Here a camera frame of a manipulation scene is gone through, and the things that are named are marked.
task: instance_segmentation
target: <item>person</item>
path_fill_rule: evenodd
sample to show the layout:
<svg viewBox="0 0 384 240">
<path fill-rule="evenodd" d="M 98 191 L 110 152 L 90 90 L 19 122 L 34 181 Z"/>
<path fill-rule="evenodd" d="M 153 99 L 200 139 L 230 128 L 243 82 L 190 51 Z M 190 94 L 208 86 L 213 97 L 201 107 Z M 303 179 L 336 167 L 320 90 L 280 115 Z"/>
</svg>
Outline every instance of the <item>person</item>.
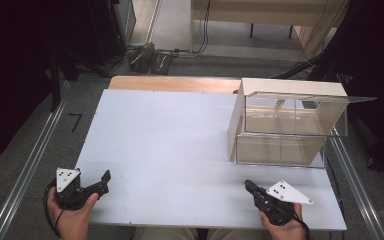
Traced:
<svg viewBox="0 0 384 240">
<path fill-rule="evenodd" d="M 86 240 L 89 228 L 89 215 L 92 208 L 98 201 L 98 194 L 92 194 L 86 201 L 83 208 L 76 211 L 65 210 L 62 214 L 62 209 L 56 202 L 56 190 L 53 187 L 50 190 L 47 205 L 54 219 L 58 219 L 56 228 L 60 232 L 63 240 Z M 299 219 L 302 220 L 302 206 L 294 204 L 295 212 Z M 275 226 L 269 222 L 264 212 L 259 212 L 262 225 L 268 230 L 274 240 L 304 240 L 305 231 L 295 220 L 291 220 L 283 226 Z M 207 239 L 262 239 L 262 231 L 247 231 L 247 230 L 217 230 L 210 229 Z M 164 228 L 151 228 L 151 227 L 138 227 L 136 229 L 134 240 L 142 239 L 163 239 L 156 237 L 155 234 L 165 234 L 164 236 L 172 236 L 171 239 L 196 239 L 197 232 L 195 229 L 177 228 L 177 229 L 164 229 Z"/>
</svg>

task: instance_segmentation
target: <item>metal rod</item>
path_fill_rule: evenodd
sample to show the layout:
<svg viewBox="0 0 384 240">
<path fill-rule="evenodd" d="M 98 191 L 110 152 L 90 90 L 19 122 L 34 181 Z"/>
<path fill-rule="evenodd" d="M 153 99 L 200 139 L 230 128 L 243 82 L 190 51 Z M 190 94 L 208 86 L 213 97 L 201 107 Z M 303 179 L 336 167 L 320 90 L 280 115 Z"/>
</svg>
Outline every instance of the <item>metal rod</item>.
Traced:
<svg viewBox="0 0 384 240">
<path fill-rule="evenodd" d="M 12 219 L 14 218 L 14 215 L 17 212 L 21 200 L 23 199 L 27 187 L 40 162 L 46 145 L 48 144 L 49 139 L 65 107 L 67 95 L 70 91 L 70 88 L 71 84 L 68 81 L 65 81 L 61 89 L 62 99 L 60 104 L 58 105 L 56 110 L 49 115 L 48 120 L 46 121 L 46 124 L 43 127 L 42 132 L 40 133 L 39 138 L 37 139 L 36 144 L 34 145 L 33 150 L 30 153 L 29 158 L 26 161 L 26 164 L 21 170 L 21 173 L 18 176 L 14 187 L 12 188 L 10 194 L 7 196 L 2 206 L 2 209 L 0 211 L 0 239 L 4 239 L 5 234 L 12 222 Z"/>
<path fill-rule="evenodd" d="M 348 155 L 345 145 L 340 138 L 332 137 L 330 141 L 333 145 L 338 161 L 342 167 L 342 171 L 348 181 L 357 205 L 360 209 L 361 215 L 366 222 L 372 239 L 384 240 L 384 228 L 378 214 L 373 207 L 373 204 L 363 187 L 360 177 L 352 164 L 350 156 Z"/>
<path fill-rule="evenodd" d="M 158 12 L 160 10 L 161 0 L 157 0 L 155 4 L 154 13 L 152 14 L 151 24 L 149 25 L 148 34 L 146 35 L 146 43 L 149 43 L 152 40 L 152 35 L 154 33 L 155 22 L 157 21 Z"/>
</svg>

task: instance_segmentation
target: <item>white panel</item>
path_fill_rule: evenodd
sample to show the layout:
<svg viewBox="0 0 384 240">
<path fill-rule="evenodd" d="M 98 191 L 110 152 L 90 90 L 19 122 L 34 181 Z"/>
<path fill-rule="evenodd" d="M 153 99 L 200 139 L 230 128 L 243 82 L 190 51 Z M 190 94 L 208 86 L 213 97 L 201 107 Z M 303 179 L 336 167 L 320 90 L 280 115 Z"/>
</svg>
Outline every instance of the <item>white panel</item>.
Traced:
<svg viewBox="0 0 384 240">
<path fill-rule="evenodd" d="M 268 188 L 283 179 L 314 201 L 303 206 L 310 228 L 345 229 L 325 170 L 229 162 L 226 138 L 235 97 L 104 91 L 77 163 L 84 186 L 107 169 L 112 175 L 110 192 L 91 221 L 262 228 L 244 181 Z"/>
<path fill-rule="evenodd" d="M 347 93 L 340 83 L 266 78 L 242 78 L 242 81 L 245 95 L 249 95 L 255 91 L 261 91 L 271 93 L 347 96 Z"/>
<path fill-rule="evenodd" d="M 278 183 L 267 189 L 266 192 L 268 195 L 277 198 L 280 201 L 313 204 L 313 200 L 283 180 L 280 180 Z"/>
<path fill-rule="evenodd" d="M 57 192 L 62 192 L 64 189 L 77 177 L 80 175 L 78 169 L 57 169 Z"/>
</svg>

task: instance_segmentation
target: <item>black controller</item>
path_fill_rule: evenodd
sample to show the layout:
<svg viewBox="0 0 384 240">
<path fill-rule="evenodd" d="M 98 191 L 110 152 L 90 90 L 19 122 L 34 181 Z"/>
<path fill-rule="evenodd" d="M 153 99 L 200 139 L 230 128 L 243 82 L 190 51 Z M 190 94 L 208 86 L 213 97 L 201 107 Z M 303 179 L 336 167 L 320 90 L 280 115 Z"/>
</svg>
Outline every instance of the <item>black controller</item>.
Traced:
<svg viewBox="0 0 384 240">
<path fill-rule="evenodd" d="M 110 179 L 111 174 L 107 170 L 101 177 L 101 181 L 82 188 L 80 187 L 80 175 L 78 175 L 62 192 L 57 192 L 57 203 L 61 209 L 78 210 L 85 205 L 86 200 L 93 193 L 98 193 L 98 199 L 108 193 L 107 183 Z"/>
<path fill-rule="evenodd" d="M 251 180 L 245 181 L 245 189 L 254 196 L 255 206 L 267 215 L 271 224 L 285 225 L 295 215 L 293 203 L 283 202 L 268 195 L 264 188 L 258 187 Z"/>
</svg>

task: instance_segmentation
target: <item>leg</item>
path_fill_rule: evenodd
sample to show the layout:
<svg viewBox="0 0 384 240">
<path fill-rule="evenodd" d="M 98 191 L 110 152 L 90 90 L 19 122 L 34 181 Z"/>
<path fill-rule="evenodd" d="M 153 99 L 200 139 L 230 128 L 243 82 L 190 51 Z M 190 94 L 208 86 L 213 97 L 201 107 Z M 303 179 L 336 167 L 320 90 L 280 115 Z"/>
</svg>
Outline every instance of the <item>leg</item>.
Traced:
<svg viewBox="0 0 384 240">
<path fill-rule="evenodd" d="M 195 228 L 137 227 L 132 240 L 196 240 Z"/>
<path fill-rule="evenodd" d="M 292 29 L 294 28 L 294 26 L 291 25 L 291 27 L 289 28 L 289 39 L 291 39 L 291 36 L 292 36 Z"/>
<path fill-rule="evenodd" d="M 254 32 L 254 23 L 251 23 L 251 32 L 249 33 L 249 37 L 252 38 L 252 33 Z"/>
<path fill-rule="evenodd" d="M 210 229 L 208 240 L 262 240 L 271 239 L 270 234 L 263 230 L 243 229 Z"/>
</svg>

